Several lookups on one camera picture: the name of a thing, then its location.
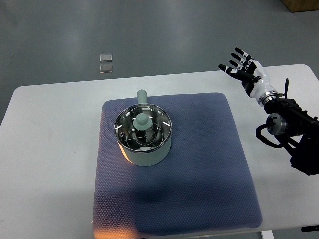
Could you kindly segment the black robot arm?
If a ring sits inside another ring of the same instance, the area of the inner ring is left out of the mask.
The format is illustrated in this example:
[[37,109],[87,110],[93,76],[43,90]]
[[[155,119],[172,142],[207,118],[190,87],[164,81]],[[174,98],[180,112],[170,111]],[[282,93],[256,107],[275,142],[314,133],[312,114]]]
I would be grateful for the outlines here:
[[256,138],[273,148],[284,148],[291,167],[310,176],[319,173],[319,121],[288,98],[289,79],[282,95],[265,97],[266,123],[256,128]]

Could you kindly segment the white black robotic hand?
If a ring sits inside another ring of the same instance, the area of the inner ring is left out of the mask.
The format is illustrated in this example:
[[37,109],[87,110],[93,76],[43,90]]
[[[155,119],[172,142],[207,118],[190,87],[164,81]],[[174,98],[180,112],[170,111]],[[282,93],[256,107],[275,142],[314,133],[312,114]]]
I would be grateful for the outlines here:
[[266,101],[279,96],[270,83],[268,73],[259,61],[238,47],[231,56],[233,58],[229,60],[230,66],[220,64],[218,67],[230,77],[241,81],[249,97],[254,98],[263,107]]

